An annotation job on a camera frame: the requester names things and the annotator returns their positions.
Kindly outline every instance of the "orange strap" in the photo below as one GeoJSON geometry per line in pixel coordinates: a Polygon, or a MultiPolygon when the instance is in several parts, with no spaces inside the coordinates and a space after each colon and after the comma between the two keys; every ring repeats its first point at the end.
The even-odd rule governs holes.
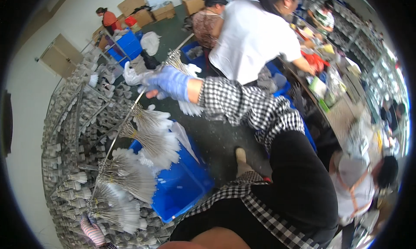
{"type": "Polygon", "coordinates": [[[348,192],[349,192],[349,194],[350,194],[350,196],[351,196],[351,200],[352,200],[352,205],[353,205],[353,207],[354,207],[354,211],[352,212],[352,214],[351,214],[351,218],[352,217],[354,217],[355,215],[356,215],[356,213],[357,212],[359,212],[359,211],[361,211],[361,210],[363,210],[364,208],[366,208],[366,207],[368,207],[370,204],[371,204],[371,201],[368,203],[368,204],[366,204],[366,205],[364,205],[363,207],[358,207],[358,203],[357,203],[357,200],[356,200],[356,198],[355,198],[355,188],[358,186],[358,185],[360,185],[363,181],[364,181],[364,179],[367,177],[367,174],[368,174],[368,169],[366,169],[365,170],[365,172],[361,175],[361,177],[360,177],[360,179],[358,179],[353,185],[352,185],[352,187],[348,187],[343,181],[342,181],[342,179],[341,179],[341,175],[340,175],[340,172],[337,172],[336,173],[336,177],[337,177],[337,179],[338,179],[338,181],[341,183],[341,185],[342,185],[342,187],[345,189],[345,190],[347,190],[348,192]]]}

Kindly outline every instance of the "striped shirt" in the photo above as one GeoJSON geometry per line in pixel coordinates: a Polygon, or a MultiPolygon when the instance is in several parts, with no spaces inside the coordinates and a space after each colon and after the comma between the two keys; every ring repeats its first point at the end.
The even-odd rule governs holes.
{"type": "MultiPolygon", "coordinates": [[[[320,24],[325,27],[334,28],[334,16],[332,13],[328,12],[326,14],[323,13],[322,8],[318,5],[313,5],[309,8],[309,10],[313,13],[314,17],[320,24]]],[[[327,35],[328,32],[322,29],[318,29],[318,31],[324,35],[327,35]]]]}

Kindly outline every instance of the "orange shirt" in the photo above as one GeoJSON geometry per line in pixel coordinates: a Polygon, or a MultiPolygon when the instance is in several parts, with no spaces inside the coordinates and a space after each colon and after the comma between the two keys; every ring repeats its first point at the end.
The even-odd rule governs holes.
{"type": "Polygon", "coordinates": [[[122,30],[123,29],[121,23],[117,20],[117,17],[109,11],[105,12],[104,15],[103,15],[103,25],[104,26],[111,26],[113,30],[116,30],[116,29],[122,30]]]}

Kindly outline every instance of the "concrete floor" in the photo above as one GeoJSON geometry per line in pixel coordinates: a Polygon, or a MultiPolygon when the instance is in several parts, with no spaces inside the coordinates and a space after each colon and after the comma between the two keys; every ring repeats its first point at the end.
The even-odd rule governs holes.
{"type": "MultiPolygon", "coordinates": [[[[176,15],[172,19],[164,19],[143,27],[143,33],[156,32],[161,36],[157,54],[154,56],[158,61],[163,61],[169,49],[175,49],[186,39],[190,33],[181,30],[185,18],[185,10],[182,5],[175,7],[176,15]]],[[[203,71],[200,77],[211,75],[210,71],[203,71]]],[[[132,100],[138,93],[132,89],[132,100]]],[[[237,163],[234,155],[236,147],[246,150],[247,163],[254,170],[264,176],[271,175],[267,154],[264,148],[254,138],[254,131],[246,126],[232,127],[228,122],[207,121],[202,117],[191,117],[184,115],[179,109],[177,101],[170,98],[159,101],[156,98],[147,99],[143,97],[140,103],[147,107],[155,104],[159,111],[171,113],[171,119],[175,119],[185,128],[198,146],[203,160],[210,165],[211,175],[215,179],[216,187],[221,187],[228,181],[234,180],[237,173],[237,163]]],[[[127,148],[131,140],[121,138],[116,147],[127,148]]]]}

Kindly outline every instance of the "hand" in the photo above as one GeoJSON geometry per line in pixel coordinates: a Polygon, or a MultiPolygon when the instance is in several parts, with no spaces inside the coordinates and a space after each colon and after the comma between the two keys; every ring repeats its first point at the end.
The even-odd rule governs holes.
{"type": "Polygon", "coordinates": [[[188,82],[192,76],[185,75],[173,66],[165,66],[157,75],[146,80],[149,85],[147,98],[164,99],[170,96],[174,100],[189,102],[188,82]]]}
{"type": "Polygon", "coordinates": [[[84,231],[86,236],[88,236],[95,244],[95,246],[100,246],[106,243],[103,232],[97,224],[92,224],[88,216],[82,215],[81,217],[81,229],[84,231]]]}

